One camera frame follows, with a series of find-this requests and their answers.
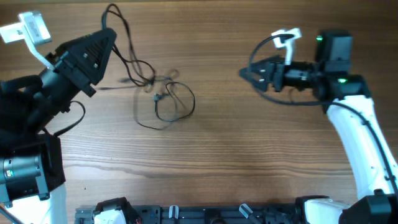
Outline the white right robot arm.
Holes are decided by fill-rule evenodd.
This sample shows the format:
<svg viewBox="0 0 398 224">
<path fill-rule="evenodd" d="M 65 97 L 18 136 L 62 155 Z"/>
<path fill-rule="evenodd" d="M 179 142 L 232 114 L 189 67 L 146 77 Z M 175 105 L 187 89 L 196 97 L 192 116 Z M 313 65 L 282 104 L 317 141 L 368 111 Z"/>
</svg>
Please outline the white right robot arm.
<svg viewBox="0 0 398 224">
<path fill-rule="evenodd" d="M 298 197 L 290 205 L 264 209 L 264 221 L 284 217 L 289 223 L 396 223 L 397 162 L 379 127 L 372 94 L 361 75 L 350 74 L 353 38 L 347 30 L 321 30 L 312 63 L 293 60 L 298 28 L 269 37 L 285 56 L 248 59 L 239 76 L 263 98 L 269 87 L 310 89 L 311 106 L 321 106 L 336 129 L 356 182 L 358 201 L 348 205 L 323 195 Z"/>
</svg>

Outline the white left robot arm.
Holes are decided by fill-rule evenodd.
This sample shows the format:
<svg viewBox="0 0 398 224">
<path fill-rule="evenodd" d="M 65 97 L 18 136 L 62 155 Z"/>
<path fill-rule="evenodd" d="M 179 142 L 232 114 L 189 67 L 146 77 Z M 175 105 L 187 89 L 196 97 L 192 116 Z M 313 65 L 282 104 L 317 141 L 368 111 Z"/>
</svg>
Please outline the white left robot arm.
<svg viewBox="0 0 398 224">
<path fill-rule="evenodd" d="M 60 132 L 45 127 L 95 94 L 115 40 L 105 28 L 65 42 L 39 74 L 1 82 L 1 213 L 13 223 L 67 222 Z"/>
</svg>

